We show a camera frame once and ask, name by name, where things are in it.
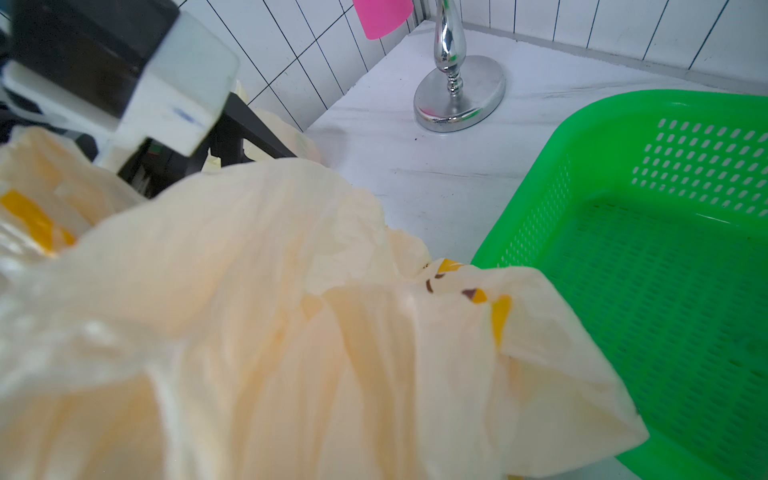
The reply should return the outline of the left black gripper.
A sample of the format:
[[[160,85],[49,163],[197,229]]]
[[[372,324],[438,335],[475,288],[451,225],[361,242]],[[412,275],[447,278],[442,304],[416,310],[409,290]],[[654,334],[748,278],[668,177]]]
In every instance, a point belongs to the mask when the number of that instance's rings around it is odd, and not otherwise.
[[[156,140],[145,141],[118,173],[146,198],[153,198],[172,184],[200,172],[210,154],[222,166],[247,163],[244,143],[250,142],[269,159],[292,158],[294,153],[236,94],[231,93],[222,115],[197,149],[184,156]]]

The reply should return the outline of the plain beige plastic bag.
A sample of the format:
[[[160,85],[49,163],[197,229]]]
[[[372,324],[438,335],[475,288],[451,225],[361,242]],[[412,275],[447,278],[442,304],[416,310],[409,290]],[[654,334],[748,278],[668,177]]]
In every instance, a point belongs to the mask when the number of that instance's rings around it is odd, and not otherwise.
[[[501,479],[648,439],[538,270],[431,258],[309,160],[153,200],[70,139],[1,148],[5,479]]]

